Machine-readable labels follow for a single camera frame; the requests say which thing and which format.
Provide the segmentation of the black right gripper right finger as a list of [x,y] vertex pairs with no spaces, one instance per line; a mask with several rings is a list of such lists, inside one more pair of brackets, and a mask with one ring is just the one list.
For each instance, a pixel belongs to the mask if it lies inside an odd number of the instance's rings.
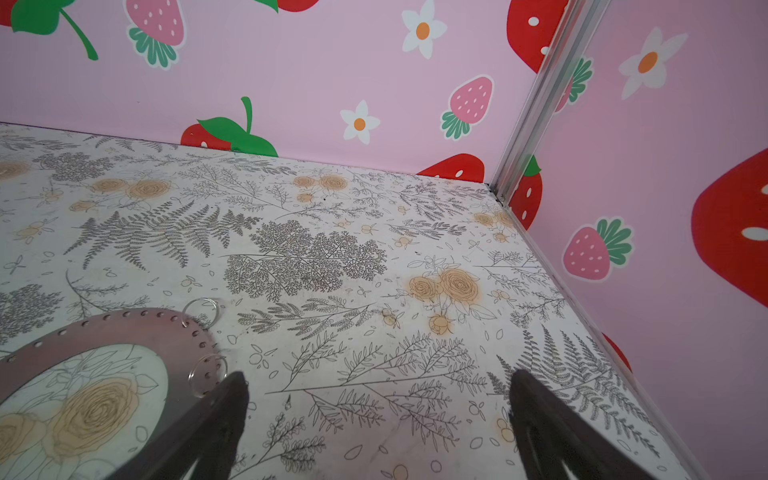
[[528,479],[649,479],[527,370],[510,378],[512,430]]

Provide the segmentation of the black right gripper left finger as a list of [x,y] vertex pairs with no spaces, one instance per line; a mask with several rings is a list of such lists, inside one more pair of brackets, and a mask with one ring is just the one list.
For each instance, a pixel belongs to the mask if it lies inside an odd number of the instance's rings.
[[249,391],[242,372],[229,374],[112,479],[227,479],[244,432]]

